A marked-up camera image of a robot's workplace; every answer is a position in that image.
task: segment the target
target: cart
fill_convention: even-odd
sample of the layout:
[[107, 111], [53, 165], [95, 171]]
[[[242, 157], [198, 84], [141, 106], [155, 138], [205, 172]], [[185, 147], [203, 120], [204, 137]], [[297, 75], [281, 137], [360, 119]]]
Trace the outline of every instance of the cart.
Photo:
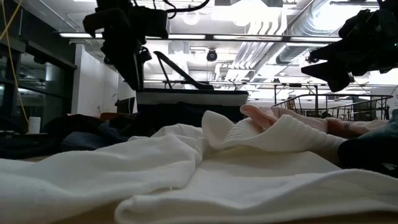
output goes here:
[[[314, 101], [309, 100], [314, 97], [315, 107], [306, 108], [304, 103]], [[343, 121], [388, 120], [390, 117], [387, 100], [392, 97], [391, 95], [306, 94], [287, 99], [274, 106], [314, 118], [334, 117]], [[341, 105], [334, 106], [333, 104], [337, 102]]]

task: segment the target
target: white sweater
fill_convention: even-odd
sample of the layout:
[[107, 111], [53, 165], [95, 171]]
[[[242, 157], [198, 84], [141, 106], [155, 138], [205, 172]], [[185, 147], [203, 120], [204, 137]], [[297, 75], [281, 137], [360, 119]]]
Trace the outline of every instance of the white sweater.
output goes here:
[[368, 211], [398, 212], [398, 180], [340, 170], [344, 139], [287, 116], [260, 133], [206, 112], [97, 151], [41, 162], [0, 160], [0, 223], [49, 223], [111, 202], [118, 223], [274, 223]]

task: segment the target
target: yellow cable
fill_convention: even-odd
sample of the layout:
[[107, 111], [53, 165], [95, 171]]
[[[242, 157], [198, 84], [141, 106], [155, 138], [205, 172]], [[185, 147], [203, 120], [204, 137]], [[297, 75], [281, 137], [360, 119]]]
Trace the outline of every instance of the yellow cable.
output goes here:
[[[7, 44], [8, 44], [8, 52], [9, 52], [11, 68], [12, 68], [12, 74], [14, 75], [14, 81], [15, 81], [15, 86], [16, 86], [17, 90], [18, 90], [18, 81], [17, 81], [17, 75], [15, 73], [14, 62], [12, 61], [12, 52], [11, 52], [11, 46], [10, 46], [10, 39], [9, 39], [9, 36], [8, 36], [8, 27], [11, 25], [11, 22], [12, 22], [14, 16], [16, 15], [16, 12], [18, 11], [19, 6], [21, 5], [21, 3], [22, 3], [22, 0], [19, 1], [19, 4], [18, 4], [18, 7], [17, 7], [16, 11], [12, 15], [9, 23], [7, 24], [6, 8], [4, 6], [4, 0], [2, 0], [2, 14], [3, 14], [3, 18], [4, 18], [4, 25], [6, 26], [6, 29], [3, 31], [3, 33], [6, 34], [6, 39], [7, 39]], [[19, 94], [19, 102], [21, 103], [21, 108], [22, 108], [22, 111], [24, 112], [24, 117], [25, 117], [26, 123], [27, 123], [27, 125], [29, 125], [29, 119], [27, 119], [27, 116], [26, 116], [26, 111], [25, 111], [25, 108], [24, 108], [24, 104], [22, 103], [21, 94]]]

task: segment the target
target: white cloth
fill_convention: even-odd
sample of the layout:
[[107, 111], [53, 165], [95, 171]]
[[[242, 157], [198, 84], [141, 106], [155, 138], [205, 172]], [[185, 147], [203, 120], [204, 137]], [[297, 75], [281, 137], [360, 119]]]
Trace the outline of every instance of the white cloth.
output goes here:
[[284, 125], [296, 124], [260, 133], [249, 119], [234, 125], [206, 112], [203, 132], [180, 124], [93, 152], [37, 163], [0, 160], [0, 223], [49, 223], [111, 202], [121, 202], [118, 223], [272, 223], [398, 212], [398, 180], [340, 170], [313, 152], [330, 156], [344, 139], [286, 119]]

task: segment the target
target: security camera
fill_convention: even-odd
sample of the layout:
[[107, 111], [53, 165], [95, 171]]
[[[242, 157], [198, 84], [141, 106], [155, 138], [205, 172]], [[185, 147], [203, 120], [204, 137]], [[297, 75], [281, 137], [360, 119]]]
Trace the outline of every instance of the security camera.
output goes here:
[[209, 52], [207, 53], [207, 61], [208, 62], [214, 62], [217, 60], [217, 53], [215, 49], [210, 49]]

